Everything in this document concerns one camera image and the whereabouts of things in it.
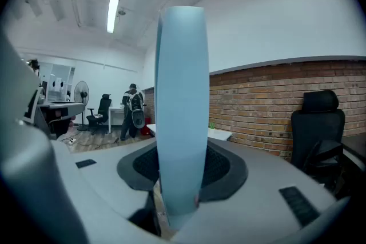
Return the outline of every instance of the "office chair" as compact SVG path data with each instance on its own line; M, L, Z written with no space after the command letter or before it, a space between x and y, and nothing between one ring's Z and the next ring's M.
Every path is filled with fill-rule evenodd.
M337 109L332 90L304 93L303 108L291 116L293 153L291 164L329 190L340 175L345 115Z
M108 120L108 108L112 102L112 100L109 98L110 95L104 94L101 98L99 108L98 108L98 114L101 114L100 117L95 117L93 115L94 108L88 108L90 110L91 115L86 116L86 119L89 121L89 127L92 129L91 134L94 135L94 133L97 132L98 129L102 129L102 123L106 122Z

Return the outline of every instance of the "floor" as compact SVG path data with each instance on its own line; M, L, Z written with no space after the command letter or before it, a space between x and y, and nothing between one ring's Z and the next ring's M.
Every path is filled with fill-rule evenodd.
M77 130L77 126L74 126L70 127L67 133L60 136L57 140L66 143L71 153L80 153L90 150L110 149L111 147L128 145L151 138L149 135L141 135L138 131L135 138L131 138L127 134L127 139L125 141L118 140L118 142L115 143L116 139L120 137L120 134L120 128L112 127L111 133L106 134L100 130L94 135L91 135L90 131L79 131Z
M94 135L91 135L89 131L77 130L77 127L78 126L70 127L67 133L57 139L58 141L63 141L68 146L71 153L110 149L111 147L128 145L130 143L139 142L151 138L150 135L141 135L141 133L138 132L135 138L131 138L127 135L128 139L126 139L125 141L118 140L117 143L114 143L114 141L120 137L120 128L112 128L112 132L108 134L103 131L98 131ZM161 238L165 240L170 240L174 236L176 231L170 229L169 227L164 204L162 201L162 196L160 193L159 181L157 181L154 186L154 201L161 229Z
M160 229L161 229L161 238L164 240L170 240L171 238L173 238L173 236L175 235L175 233L177 231L172 230L169 227L168 218L166 217L166 211L165 211L164 203L162 201L162 196L160 193L159 180L156 182L156 184L154 186L154 202L155 202L156 213L158 216L158 221L159 221L159 225L160 225Z

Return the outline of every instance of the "red brick wall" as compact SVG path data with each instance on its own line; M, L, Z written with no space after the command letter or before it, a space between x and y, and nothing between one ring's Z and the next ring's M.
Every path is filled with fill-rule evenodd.
M289 160L292 112L301 108L304 92L325 89L337 94L345 112L344 136L366 132L366 62L299 62L212 75L209 119L233 133L230 141Z
M154 88L145 90L144 92L145 92L144 104L146 105L144 108L145 116L151 118L151 123L155 124Z

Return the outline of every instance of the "light blue cylinder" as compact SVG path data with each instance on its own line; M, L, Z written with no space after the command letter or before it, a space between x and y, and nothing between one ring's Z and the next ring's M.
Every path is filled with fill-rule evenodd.
M204 173L209 65L204 10L170 7L158 24L156 139L162 197L171 227L195 211Z

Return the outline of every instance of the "computer monitor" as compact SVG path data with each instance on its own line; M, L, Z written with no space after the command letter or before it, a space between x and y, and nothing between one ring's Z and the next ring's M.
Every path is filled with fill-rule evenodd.
M37 108L38 103L38 97L43 88L39 87L34 92L34 95L32 96L32 99L29 102L28 110L24 113L23 121L33 124L34 123L34 116L35 116L35 110Z

